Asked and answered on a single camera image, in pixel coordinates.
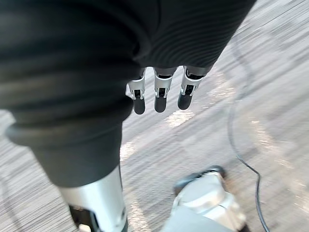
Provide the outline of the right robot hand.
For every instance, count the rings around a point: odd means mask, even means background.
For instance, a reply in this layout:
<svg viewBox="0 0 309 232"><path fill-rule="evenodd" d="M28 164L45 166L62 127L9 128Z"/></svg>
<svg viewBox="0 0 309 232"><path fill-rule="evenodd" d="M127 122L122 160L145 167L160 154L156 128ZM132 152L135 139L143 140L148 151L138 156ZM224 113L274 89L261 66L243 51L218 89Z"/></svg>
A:
<svg viewBox="0 0 309 232"><path fill-rule="evenodd" d="M209 70L253 0L3 0L0 107L75 222L125 232L120 175L127 84L143 68Z"/></svg>

